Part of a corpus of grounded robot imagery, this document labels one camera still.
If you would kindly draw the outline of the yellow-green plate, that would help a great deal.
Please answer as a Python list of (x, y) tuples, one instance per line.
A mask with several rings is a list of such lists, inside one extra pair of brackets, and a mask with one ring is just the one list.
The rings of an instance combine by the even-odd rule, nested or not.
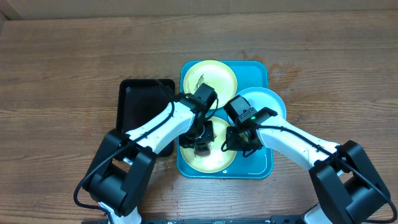
[(190, 67), (183, 79), (183, 91), (194, 94), (203, 83), (216, 91), (218, 108), (224, 107), (235, 96), (238, 87), (232, 69), (216, 60), (204, 60)]
[(185, 162), (193, 169), (203, 173), (215, 173), (227, 168), (236, 157), (236, 151), (221, 150), (222, 144), (226, 140), (226, 128), (229, 127), (227, 121), (212, 117), (214, 141), (207, 144), (209, 152), (196, 153), (193, 148), (180, 147), (180, 152)]

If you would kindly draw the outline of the light blue plate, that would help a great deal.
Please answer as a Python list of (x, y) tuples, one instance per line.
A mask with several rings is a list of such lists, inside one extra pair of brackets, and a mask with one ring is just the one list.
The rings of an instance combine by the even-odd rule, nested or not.
[(277, 113), (276, 116), (270, 116), (265, 121), (258, 122), (259, 125), (281, 126), (287, 122), (285, 104), (281, 97), (272, 90), (263, 87), (250, 87), (240, 91), (237, 95), (245, 98), (256, 111), (269, 108)]

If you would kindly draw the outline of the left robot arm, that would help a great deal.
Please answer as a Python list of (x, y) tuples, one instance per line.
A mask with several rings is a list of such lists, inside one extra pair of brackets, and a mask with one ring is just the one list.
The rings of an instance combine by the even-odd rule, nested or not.
[(175, 138), (181, 139), (184, 148), (209, 152), (214, 134), (206, 113), (217, 102), (216, 91), (202, 83), (193, 94), (173, 96), (160, 114), (141, 127), (108, 132), (74, 191), (75, 204), (101, 210), (105, 223), (140, 223), (137, 206), (158, 154)]

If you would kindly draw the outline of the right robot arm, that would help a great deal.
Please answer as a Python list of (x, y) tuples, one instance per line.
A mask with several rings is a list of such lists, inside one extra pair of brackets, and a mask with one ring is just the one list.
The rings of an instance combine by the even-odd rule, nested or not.
[(389, 190), (360, 144), (317, 138), (270, 108), (256, 110), (241, 95), (229, 100), (224, 110), (234, 126), (227, 129), (222, 151), (242, 150), (250, 156), (266, 146), (308, 171), (318, 203), (300, 223), (373, 223), (370, 217), (385, 204), (392, 209), (386, 223), (397, 220)]

